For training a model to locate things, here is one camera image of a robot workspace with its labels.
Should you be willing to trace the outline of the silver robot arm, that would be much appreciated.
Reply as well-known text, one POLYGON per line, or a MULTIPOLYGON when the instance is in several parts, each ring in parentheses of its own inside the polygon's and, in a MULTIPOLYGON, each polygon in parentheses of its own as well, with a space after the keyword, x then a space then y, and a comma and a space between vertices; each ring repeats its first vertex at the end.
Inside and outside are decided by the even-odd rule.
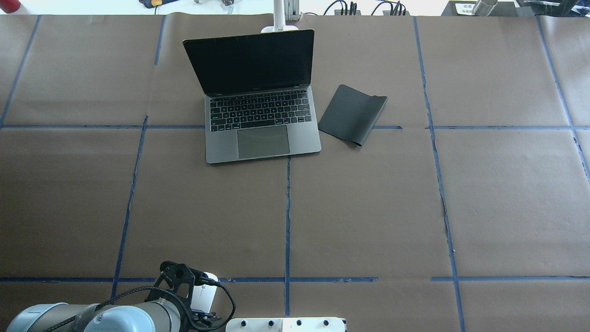
POLYGON ((37 304, 24 309, 6 328, 7 332, 44 332, 73 319, 57 332, 187 332, 186 316, 163 298, 135 305, 74 305, 65 302, 37 304))

